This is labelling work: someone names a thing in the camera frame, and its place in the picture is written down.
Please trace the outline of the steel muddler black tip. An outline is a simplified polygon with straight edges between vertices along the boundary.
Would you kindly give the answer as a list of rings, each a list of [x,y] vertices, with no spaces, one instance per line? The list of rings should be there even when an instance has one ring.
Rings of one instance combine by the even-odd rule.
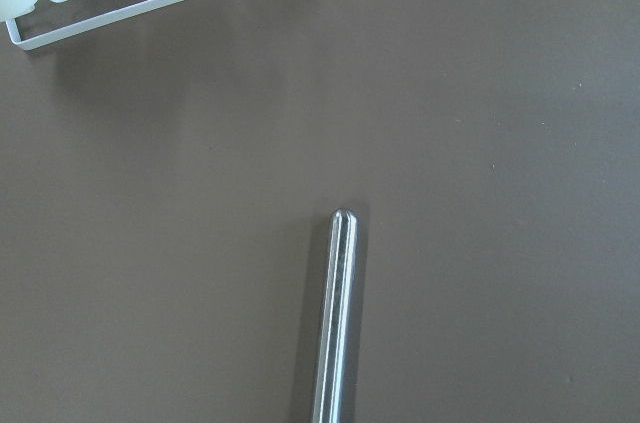
[[[351,208],[329,218],[310,420],[353,422],[368,235]]]

